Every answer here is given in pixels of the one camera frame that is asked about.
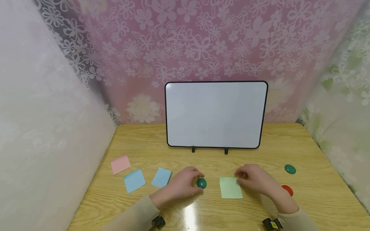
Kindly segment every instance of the floral curtain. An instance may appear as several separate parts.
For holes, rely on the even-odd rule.
[[[0,28],[0,230],[67,230],[116,126],[32,1],[0,1]]]
[[[370,214],[370,3],[331,58],[299,122]]]
[[[121,123],[164,123],[168,81],[266,80],[266,122],[294,122],[363,1],[34,0]]]

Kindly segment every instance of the green magnet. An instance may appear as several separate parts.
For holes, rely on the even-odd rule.
[[[207,182],[205,179],[203,178],[199,178],[197,181],[196,181],[196,185],[202,189],[205,189],[207,187]]]
[[[297,172],[297,170],[296,170],[296,168],[295,167],[293,167],[292,165],[290,165],[290,164],[287,164],[286,166],[285,166],[285,171],[287,171],[288,173],[290,173],[290,174],[295,174],[296,172]]]

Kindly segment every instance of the whiteboard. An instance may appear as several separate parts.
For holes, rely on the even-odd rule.
[[[267,90],[265,81],[168,82],[167,144],[258,148]]]

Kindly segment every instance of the wood grain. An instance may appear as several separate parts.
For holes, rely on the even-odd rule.
[[[126,154],[131,167],[112,175],[110,161]],[[162,230],[263,230],[269,215],[260,196],[242,188],[244,199],[222,199],[219,177],[233,176],[245,163],[266,169],[281,184],[289,185],[294,199],[321,230],[370,230],[370,217],[348,189],[307,131],[297,123],[264,124],[261,146],[256,150],[168,147],[165,125],[121,125],[78,208],[70,231],[100,230],[142,196],[156,191],[151,185],[158,167],[176,174],[196,166],[205,174],[202,195],[173,201],[162,209]],[[294,175],[284,170],[292,164]],[[141,168],[146,185],[127,194],[123,177]]]

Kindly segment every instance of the beige sleeve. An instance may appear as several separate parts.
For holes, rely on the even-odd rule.
[[[149,196],[144,196],[132,207],[114,218],[102,231],[148,231],[159,210]]]
[[[303,210],[292,214],[277,213],[284,231],[319,231],[310,216]]]

